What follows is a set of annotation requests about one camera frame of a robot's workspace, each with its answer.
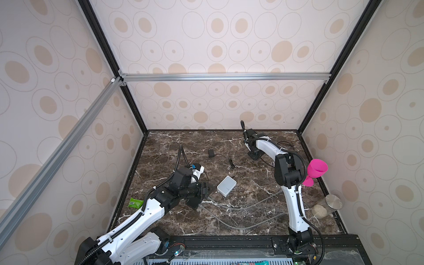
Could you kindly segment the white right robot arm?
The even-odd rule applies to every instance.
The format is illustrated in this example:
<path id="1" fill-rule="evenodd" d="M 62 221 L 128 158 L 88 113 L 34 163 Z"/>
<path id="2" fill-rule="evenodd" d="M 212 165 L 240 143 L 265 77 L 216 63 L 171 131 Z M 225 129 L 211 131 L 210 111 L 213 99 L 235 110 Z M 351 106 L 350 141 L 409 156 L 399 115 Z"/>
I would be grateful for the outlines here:
<path id="1" fill-rule="evenodd" d="M 274 179 L 281 186 L 286 199 L 289 215 L 288 246 L 293 254 L 299 254 L 307 246 L 314 244 L 313 231 L 316 231 L 321 240 L 322 250 L 317 260 L 309 259 L 311 265 L 319 265 L 324 259 L 324 238 L 319 229 L 305 216 L 301 185 L 307 178 L 307 166 L 304 159 L 295 151 L 287 150 L 271 140 L 265 134 L 257 133 L 253 129 L 246 129 L 244 121 L 240 121 L 244 137 L 244 144 L 248 148 L 248 155 L 254 161 L 267 155 L 274 159 Z"/>

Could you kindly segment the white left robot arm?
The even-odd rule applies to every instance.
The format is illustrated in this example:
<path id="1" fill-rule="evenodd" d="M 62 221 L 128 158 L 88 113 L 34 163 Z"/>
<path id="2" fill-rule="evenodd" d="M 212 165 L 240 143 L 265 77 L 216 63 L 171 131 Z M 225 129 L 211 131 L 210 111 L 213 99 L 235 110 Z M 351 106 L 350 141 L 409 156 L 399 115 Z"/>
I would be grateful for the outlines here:
<path id="1" fill-rule="evenodd" d="M 180 201 L 196 210 L 209 196 L 212 187 L 201 182 L 204 166 L 199 163 L 176 165 L 172 174 L 151 189 L 141 206 L 119 226 L 94 240 L 87 238 L 80 244 L 77 265 L 132 265 L 155 253 L 165 254 L 169 248 L 169 235 L 152 224 L 163 218 Z"/>

